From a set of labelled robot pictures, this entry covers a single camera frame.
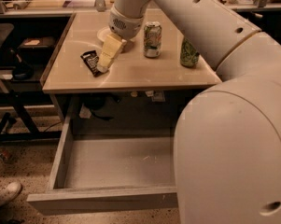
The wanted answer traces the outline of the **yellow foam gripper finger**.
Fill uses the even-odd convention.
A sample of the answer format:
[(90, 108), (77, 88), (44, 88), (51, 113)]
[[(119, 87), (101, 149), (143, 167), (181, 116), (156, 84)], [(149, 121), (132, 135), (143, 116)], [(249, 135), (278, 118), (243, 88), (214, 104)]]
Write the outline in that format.
[(106, 73), (114, 60), (122, 52), (126, 43), (127, 41), (122, 39), (119, 35), (113, 33), (107, 35), (99, 56), (97, 69), (102, 73)]

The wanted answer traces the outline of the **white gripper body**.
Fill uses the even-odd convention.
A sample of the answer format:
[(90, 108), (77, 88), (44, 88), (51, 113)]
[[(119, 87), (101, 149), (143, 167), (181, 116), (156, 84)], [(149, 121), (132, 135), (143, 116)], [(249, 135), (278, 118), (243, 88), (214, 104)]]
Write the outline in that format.
[(109, 28), (110, 31), (119, 35), (125, 40), (130, 40), (137, 36), (143, 23), (141, 18), (128, 18), (121, 14), (115, 6), (110, 9)]

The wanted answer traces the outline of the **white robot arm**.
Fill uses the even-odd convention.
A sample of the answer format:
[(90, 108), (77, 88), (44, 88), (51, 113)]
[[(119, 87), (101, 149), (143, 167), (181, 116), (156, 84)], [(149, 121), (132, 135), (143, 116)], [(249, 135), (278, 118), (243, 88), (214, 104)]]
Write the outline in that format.
[(281, 224), (281, 45), (217, 0), (115, 0), (111, 31), (155, 2), (221, 78), (181, 113), (174, 167), (182, 224)]

